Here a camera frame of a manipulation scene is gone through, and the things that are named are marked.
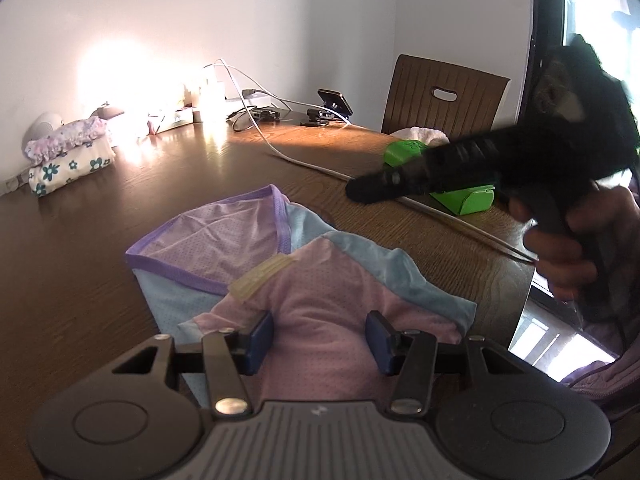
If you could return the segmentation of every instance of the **circular pad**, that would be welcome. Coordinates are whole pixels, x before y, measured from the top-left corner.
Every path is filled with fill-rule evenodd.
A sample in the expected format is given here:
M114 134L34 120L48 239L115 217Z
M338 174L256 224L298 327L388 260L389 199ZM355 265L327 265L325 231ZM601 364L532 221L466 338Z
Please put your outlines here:
M610 439L595 404L539 374L489 376L447 402L435 425L455 464L500 480L576 478Z
M177 465L202 436L196 406L145 374L102 374L36 413L28 440L47 476L141 480Z
M94 444L119 444L136 438L147 424L148 415L132 402L112 400L83 408L74 420L76 433Z

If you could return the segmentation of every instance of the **white fabric with blue flowers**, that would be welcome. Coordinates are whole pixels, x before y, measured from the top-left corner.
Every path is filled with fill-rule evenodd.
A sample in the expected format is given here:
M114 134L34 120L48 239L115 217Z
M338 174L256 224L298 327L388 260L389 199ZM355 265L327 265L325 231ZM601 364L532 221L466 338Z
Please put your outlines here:
M114 158L108 138L100 137L31 168L29 186L38 197L45 196L81 176L110 165Z

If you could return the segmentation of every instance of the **chair handle hole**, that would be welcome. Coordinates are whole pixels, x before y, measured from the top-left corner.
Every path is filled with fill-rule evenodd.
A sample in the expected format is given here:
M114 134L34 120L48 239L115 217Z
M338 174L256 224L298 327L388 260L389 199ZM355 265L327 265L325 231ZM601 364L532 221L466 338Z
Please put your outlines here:
M458 94L456 94L452 90L445 90L444 88L434 87L433 89L431 89L431 94L436 99L440 99L441 101L448 101L449 103L452 103L458 98Z

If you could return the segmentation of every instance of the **phone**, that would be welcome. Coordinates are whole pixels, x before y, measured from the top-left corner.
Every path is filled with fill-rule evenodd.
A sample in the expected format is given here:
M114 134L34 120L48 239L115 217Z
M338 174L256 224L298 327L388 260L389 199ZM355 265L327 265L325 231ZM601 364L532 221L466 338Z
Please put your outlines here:
M319 89L318 95L322 99L322 106L325 108L335 110L346 119L353 115L353 110L351 110L347 100L340 92L335 90Z

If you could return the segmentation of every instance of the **hand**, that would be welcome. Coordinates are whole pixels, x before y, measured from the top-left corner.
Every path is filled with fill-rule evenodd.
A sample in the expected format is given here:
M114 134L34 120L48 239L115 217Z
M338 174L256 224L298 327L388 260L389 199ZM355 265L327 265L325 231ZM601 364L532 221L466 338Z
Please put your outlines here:
M531 218L529 209L517 199L510 200L509 211L519 222ZM566 222L578 235L611 229L617 245L616 272L624 272L630 281L636 281L640 261L640 209L626 187L601 189L587 195L569 210ZM549 289L558 300L578 300L580 288L596 279L595 264L582 257L582 247L576 240L546 234L533 227L522 241L538 255L536 270L548 280Z

